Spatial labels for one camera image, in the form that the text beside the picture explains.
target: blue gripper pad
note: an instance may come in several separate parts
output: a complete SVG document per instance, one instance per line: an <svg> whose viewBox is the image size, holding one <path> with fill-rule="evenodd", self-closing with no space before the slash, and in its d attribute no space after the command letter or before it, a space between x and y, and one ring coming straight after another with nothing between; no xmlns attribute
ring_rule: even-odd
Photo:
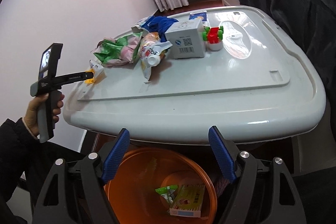
<svg viewBox="0 0 336 224"><path fill-rule="evenodd" d="M237 179L235 173L235 164L220 136L213 127L209 129L209 143L213 153L215 154L223 177L228 179L230 183L233 183Z"/></svg>
<svg viewBox="0 0 336 224"><path fill-rule="evenodd" d="M114 176L116 175L119 165L121 163L121 160L123 159L125 152L129 146L129 142L130 142L129 131L125 129L121 133L119 139L117 140L111 152L104 161L103 175L101 176L101 179L103 180L104 184L114 179Z"/></svg>

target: orange bucket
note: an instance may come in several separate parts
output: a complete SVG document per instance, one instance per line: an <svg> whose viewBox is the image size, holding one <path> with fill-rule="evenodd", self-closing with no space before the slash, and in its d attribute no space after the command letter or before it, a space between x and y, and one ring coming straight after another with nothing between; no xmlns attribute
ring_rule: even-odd
<svg viewBox="0 0 336 224"><path fill-rule="evenodd" d="M171 216L169 205L156 188L177 184L204 184L200 218ZM194 161L160 148L139 148L125 154L105 192L120 224L212 224L217 209L214 186Z"/></svg>

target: blue cloth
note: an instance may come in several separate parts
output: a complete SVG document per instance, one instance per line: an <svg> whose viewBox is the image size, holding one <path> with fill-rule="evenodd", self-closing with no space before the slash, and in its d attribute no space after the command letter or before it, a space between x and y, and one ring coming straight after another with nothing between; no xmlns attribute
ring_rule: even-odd
<svg viewBox="0 0 336 224"><path fill-rule="evenodd" d="M175 18L157 16L147 23L146 29L149 32L158 32L161 42L166 42L165 32L174 22L178 22L178 20Z"/></svg>

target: black handheld device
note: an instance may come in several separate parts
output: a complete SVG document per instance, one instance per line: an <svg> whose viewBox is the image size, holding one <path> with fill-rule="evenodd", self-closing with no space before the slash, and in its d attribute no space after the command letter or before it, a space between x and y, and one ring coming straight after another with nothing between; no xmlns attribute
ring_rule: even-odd
<svg viewBox="0 0 336 224"><path fill-rule="evenodd" d="M30 95L49 93L48 99L40 105L37 111L37 123L40 142L44 143L54 136L53 109L60 99L62 85L71 84L93 78L92 72L78 72L69 75L56 76L58 60L61 57L63 44L53 43L42 54L38 81L30 86Z"/></svg>

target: silver screw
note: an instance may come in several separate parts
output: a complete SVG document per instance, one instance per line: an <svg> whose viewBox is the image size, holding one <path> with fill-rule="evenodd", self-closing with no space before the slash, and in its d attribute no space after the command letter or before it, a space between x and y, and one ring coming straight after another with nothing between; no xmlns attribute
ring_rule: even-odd
<svg viewBox="0 0 336 224"><path fill-rule="evenodd" d="M284 161L282 160L282 158L275 158L274 160L277 164L282 164Z"/></svg>
<svg viewBox="0 0 336 224"><path fill-rule="evenodd" d="M248 158L250 156L250 154L247 151L241 151L240 156L243 157L243 158Z"/></svg>
<svg viewBox="0 0 336 224"><path fill-rule="evenodd" d="M98 157L98 154L96 153L96 152L93 152L93 153L90 153L89 154L89 159L90 160L94 160L94 159L96 159Z"/></svg>
<svg viewBox="0 0 336 224"><path fill-rule="evenodd" d="M61 164L63 164L63 159L57 159L56 161L55 161L55 164L56 165L61 165Z"/></svg>

